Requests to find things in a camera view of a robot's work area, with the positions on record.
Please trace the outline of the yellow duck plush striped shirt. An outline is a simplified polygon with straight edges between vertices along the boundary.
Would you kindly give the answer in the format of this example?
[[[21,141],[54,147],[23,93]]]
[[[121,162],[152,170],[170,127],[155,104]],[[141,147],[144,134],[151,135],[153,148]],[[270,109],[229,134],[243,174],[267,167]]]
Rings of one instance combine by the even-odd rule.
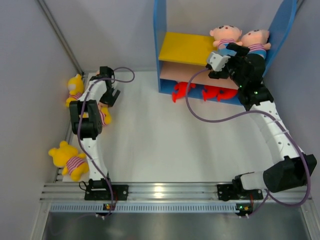
[[[112,122],[112,117],[109,113],[108,107],[106,105],[99,103],[98,108],[99,108],[99,114],[100,114],[102,126],[104,127],[109,125]]]

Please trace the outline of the boy doll striped shirt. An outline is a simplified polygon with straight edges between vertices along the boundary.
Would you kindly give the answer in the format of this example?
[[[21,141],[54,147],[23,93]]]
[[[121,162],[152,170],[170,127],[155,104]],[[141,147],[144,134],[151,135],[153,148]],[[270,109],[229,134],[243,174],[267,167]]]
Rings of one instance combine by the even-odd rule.
[[[240,41],[242,30],[232,25],[222,25],[209,31],[209,35],[214,38],[213,46],[218,50],[225,49],[229,43],[243,45]]]

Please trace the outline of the red shark plush toy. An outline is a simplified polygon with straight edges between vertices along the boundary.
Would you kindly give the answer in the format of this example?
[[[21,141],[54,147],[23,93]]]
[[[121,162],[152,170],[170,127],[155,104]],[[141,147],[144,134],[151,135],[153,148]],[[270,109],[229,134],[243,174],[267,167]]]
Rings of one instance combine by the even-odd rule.
[[[171,94],[172,101],[175,103],[178,99],[184,98],[186,93],[188,93],[191,89],[196,87],[195,83],[191,83],[189,88],[187,88],[187,82],[179,82],[174,85],[173,92]]]

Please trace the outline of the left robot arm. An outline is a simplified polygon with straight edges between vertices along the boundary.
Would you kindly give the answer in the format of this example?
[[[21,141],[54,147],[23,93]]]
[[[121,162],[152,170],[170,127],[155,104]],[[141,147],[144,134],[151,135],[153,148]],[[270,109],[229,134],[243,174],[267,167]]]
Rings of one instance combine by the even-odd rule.
[[[103,130],[102,110],[98,103],[103,97],[114,104],[120,92],[112,86],[114,71],[108,66],[101,66],[99,74],[93,76],[81,97],[69,104],[71,127],[78,138],[78,143],[86,155],[89,167],[89,180],[85,189],[86,200],[113,198],[113,187],[108,179],[100,149],[99,135]]]

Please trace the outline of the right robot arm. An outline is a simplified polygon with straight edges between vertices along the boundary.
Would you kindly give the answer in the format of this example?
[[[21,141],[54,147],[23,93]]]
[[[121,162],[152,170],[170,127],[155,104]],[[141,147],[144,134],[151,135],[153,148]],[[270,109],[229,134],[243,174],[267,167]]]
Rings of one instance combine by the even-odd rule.
[[[209,77],[230,78],[237,85],[239,102],[259,128],[272,160],[268,169],[236,176],[232,181],[235,196],[244,199],[252,190],[278,193],[309,186],[317,160],[301,150],[283,124],[274,98],[263,83],[265,59],[236,43],[228,44],[227,50],[235,51],[235,55],[221,55],[218,51],[209,54]]]

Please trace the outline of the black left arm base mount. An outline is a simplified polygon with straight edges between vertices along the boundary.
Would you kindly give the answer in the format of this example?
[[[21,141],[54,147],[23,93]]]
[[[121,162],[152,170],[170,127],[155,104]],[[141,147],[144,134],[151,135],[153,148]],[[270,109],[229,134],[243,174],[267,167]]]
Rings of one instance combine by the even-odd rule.
[[[129,194],[127,184],[111,184],[109,187],[105,179],[88,181],[85,186],[84,199],[86,201],[126,201]]]

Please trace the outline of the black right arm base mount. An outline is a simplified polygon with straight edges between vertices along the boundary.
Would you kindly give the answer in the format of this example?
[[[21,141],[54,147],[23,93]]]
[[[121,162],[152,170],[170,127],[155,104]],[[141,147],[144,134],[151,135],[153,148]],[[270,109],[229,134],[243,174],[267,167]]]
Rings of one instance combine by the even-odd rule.
[[[220,201],[231,200],[262,200],[261,189],[245,190],[241,182],[241,175],[237,175],[231,183],[217,185],[217,195]]]

